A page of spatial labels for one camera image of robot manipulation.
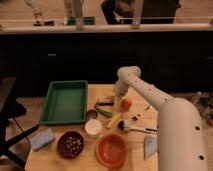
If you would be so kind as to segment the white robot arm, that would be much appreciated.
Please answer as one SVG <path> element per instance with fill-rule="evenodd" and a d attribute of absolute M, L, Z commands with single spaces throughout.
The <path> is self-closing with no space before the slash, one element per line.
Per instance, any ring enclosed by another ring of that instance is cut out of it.
<path fill-rule="evenodd" d="M 158 112 L 158 171 L 208 171 L 202 122 L 196 107 L 143 81 L 140 75 L 138 66 L 119 68 L 114 92 L 123 97 L 131 87 Z"/>

